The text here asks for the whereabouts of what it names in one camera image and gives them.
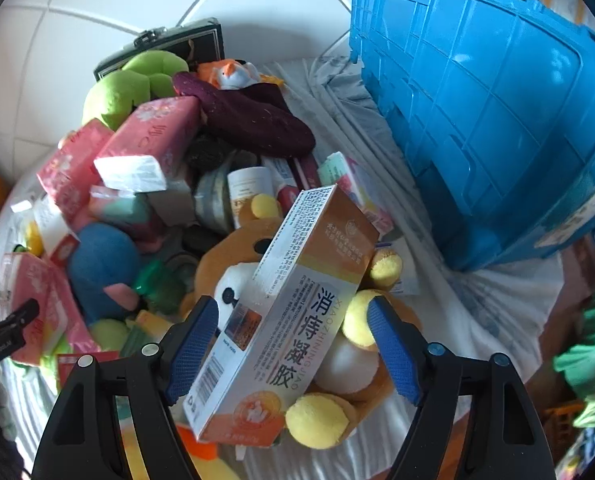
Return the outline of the blue round plush toy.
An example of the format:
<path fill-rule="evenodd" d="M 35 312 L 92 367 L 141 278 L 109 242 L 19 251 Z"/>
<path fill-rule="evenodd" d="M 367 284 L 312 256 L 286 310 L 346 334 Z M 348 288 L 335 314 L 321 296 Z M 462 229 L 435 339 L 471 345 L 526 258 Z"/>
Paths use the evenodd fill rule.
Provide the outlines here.
<path fill-rule="evenodd" d="M 67 275 L 86 323 L 125 320 L 140 302 L 132 288 L 141 268 L 137 246 L 126 233 L 100 222 L 85 226 L 78 237 Z"/>

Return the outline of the brown teddy bear plush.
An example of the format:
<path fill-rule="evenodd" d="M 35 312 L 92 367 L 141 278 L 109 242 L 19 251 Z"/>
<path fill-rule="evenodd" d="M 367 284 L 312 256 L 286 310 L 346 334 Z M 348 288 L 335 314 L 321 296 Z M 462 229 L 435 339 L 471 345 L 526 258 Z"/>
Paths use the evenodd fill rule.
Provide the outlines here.
<path fill-rule="evenodd" d="M 214 344 L 290 210 L 281 214 L 276 200 L 266 194 L 249 198 L 239 214 L 239 229 L 201 259 L 195 274 L 195 291 L 217 304 Z M 417 322 L 416 313 L 393 294 L 403 268 L 401 256 L 381 244 L 379 238 L 378 232 L 368 269 L 313 381 L 285 413 L 280 434 L 288 432 L 306 448 L 327 450 L 340 444 L 392 391 L 392 381 L 368 326 L 370 301 L 378 296 L 392 300 L 401 318 Z"/>

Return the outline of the pink tissue pack upper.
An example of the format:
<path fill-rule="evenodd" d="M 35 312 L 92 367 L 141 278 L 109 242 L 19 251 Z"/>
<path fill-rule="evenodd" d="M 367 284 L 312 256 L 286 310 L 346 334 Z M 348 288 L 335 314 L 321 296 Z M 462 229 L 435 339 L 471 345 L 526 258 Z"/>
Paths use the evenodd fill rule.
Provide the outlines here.
<path fill-rule="evenodd" d="M 96 155 L 103 184 L 135 193 L 166 190 L 200 122 L 200 101 L 194 96 L 141 104 Z"/>

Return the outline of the pink green small box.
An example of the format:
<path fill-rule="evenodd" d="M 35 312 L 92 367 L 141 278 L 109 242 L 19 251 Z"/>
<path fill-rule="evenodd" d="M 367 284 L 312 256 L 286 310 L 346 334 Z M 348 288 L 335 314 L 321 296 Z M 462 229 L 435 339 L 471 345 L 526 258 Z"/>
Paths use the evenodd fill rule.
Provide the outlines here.
<path fill-rule="evenodd" d="M 395 224 L 378 185 L 354 159 L 332 153 L 318 167 L 318 176 L 324 186 L 336 184 L 343 190 L 382 236 L 393 231 Z"/>

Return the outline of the pink tissue pack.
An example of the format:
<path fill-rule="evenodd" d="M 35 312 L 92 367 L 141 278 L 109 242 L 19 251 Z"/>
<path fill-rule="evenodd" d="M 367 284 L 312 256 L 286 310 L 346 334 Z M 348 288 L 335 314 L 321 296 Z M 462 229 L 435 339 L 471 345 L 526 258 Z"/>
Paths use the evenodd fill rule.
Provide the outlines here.
<path fill-rule="evenodd" d="M 194 96 L 141 104 L 96 155 L 103 184 L 135 193 L 166 190 L 200 122 L 200 101 Z"/>
<path fill-rule="evenodd" d="M 72 222 L 88 205 L 90 188 L 101 182 L 94 160 L 113 134 L 93 118 L 73 132 L 37 172 L 44 192 L 66 221 Z"/>

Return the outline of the orange white medicine box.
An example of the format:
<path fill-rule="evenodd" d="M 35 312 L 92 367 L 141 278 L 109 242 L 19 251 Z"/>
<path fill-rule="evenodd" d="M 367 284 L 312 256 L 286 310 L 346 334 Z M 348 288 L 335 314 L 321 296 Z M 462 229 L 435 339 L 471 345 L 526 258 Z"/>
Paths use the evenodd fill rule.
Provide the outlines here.
<path fill-rule="evenodd" d="M 194 437 L 273 444 L 330 349 L 377 241 L 338 186 L 299 194 L 186 396 Z"/>

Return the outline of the tape roll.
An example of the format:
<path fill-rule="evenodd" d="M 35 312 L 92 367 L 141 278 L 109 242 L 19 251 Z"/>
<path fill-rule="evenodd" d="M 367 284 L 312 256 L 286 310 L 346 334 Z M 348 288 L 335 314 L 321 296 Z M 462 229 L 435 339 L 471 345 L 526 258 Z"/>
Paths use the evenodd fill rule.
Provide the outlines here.
<path fill-rule="evenodd" d="M 226 235 L 234 230 L 228 174 L 235 155 L 231 152 L 220 166 L 203 174 L 193 195 L 198 222 L 207 229 Z"/>

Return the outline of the light green ball plush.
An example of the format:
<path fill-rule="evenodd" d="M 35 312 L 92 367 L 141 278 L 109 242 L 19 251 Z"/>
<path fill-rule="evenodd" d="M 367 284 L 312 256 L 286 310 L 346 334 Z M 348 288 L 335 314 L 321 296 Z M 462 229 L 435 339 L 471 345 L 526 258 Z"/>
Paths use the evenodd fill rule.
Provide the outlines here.
<path fill-rule="evenodd" d="M 88 330 L 102 351 L 119 352 L 129 334 L 129 328 L 125 323 L 111 318 L 101 318 L 101 320 L 92 323 Z"/>

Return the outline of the white medicine bottle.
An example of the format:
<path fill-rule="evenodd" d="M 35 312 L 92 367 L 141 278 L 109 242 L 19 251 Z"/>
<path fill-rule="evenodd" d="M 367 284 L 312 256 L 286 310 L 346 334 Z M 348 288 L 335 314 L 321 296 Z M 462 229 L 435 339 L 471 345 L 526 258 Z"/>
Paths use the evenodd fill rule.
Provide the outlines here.
<path fill-rule="evenodd" d="M 257 194 L 273 194 L 271 172 L 263 166 L 231 171 L 227 175 L 230 206 L 235 229 L 239 229 L 239 213 L 249 198 Z"/>

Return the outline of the blue plastic crate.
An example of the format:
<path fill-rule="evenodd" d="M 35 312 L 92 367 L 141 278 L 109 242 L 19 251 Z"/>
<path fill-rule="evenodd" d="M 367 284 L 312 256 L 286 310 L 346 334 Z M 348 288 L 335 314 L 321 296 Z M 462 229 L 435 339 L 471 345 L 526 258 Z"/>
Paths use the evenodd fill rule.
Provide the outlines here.
<path fill-rule="evenodd" d="M 595 237 L 595 32 L 537 0 L 352 0 L 349 47 L 451 269 Z"/>

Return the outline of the green plush toy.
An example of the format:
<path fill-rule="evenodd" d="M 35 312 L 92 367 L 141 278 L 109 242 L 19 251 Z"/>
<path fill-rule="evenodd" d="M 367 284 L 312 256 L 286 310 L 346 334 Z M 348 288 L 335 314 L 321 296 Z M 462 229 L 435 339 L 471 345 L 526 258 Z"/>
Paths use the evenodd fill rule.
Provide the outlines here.
<path fill-rule="evenodd" d="M 98 119 L 116 131 L 141 104 L 175 96 L 172 76 L 188 70 L 183 58 L 168 51 L 148 50 L 135 55 L 88 91 L 81 125 Z"/>

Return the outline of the pink tissue pack left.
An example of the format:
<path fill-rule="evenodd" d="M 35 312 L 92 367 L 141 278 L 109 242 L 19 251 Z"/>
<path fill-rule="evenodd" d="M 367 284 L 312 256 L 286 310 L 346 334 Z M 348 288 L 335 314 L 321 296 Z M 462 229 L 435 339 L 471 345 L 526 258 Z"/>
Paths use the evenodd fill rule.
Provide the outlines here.
<path fill-rule="evenodd" d="M 94 160 L 113 134 L 93 118 L 73 132 L 37 172 L 44 192 L 66 221 L 72 222 L 88 205 L 90 188 L 101 182 Z"/>

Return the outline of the black framed box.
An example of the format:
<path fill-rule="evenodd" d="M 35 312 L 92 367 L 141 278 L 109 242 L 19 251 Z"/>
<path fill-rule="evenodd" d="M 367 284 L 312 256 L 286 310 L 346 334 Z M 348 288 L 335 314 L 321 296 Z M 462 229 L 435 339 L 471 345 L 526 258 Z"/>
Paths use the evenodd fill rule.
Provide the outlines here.
<path fill-rule="evenodd" d="M 221 25 L 206 18 L 186 25 L 144 30 L 122 50 L 104 58 L 93 70 L 96 80 L 119 70 L 142 52 L 162 50 L 174 53 L 187 63 L 215 62 L 224 58 Z"/>

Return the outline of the orange white penguin plush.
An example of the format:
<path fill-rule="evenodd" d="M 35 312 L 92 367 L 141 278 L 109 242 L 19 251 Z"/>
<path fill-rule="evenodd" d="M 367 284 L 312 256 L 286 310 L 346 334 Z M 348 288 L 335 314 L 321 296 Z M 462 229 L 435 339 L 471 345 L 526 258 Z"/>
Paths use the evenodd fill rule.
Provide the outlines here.
<path fill-rule="evenodd" d="M 198 64 L 196 74 L 219 90 L 240 90 L 260 82 L 276 84 L 280 88 L 284 86 L 283 79 L 261 74 L 252 63 L 234 58 Z"/>

